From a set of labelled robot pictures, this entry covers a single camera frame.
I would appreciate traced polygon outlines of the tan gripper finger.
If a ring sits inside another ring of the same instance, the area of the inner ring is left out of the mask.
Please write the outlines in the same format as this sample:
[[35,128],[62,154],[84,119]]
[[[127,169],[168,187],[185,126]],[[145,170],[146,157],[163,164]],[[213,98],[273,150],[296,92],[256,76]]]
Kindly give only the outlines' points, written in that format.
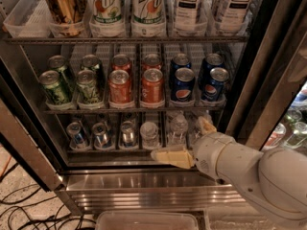
[[195,166],[193,155],[185,147],[154,149],[151,152],[151,157],[158,163],[172,165],[182,169],[191,169]]
[[206,135],[217,131],[217,129],[203,116],[198,118],[196,128],[200,135]]

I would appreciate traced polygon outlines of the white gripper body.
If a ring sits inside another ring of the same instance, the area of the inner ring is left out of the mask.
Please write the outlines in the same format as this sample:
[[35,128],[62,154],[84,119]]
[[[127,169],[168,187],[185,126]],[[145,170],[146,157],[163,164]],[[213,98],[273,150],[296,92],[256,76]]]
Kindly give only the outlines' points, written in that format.
[[213,179],[219,179],[217,163],[219,155],[230,144],[235,144],[233,137],[220,132],[202,136],[193,145],[193,154],[197,169]]

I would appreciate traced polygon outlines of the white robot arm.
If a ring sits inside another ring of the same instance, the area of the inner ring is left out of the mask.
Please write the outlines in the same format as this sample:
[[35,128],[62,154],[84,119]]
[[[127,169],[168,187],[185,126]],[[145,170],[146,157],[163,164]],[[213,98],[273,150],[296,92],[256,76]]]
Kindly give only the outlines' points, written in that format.
[[231,184],[246,202],[274,223],[291,229],[307,224],[307,157],[293,149],[252,149],[220,132],[205,132],[190,150],[171,145],[153,160],[182,169],[196,167]]

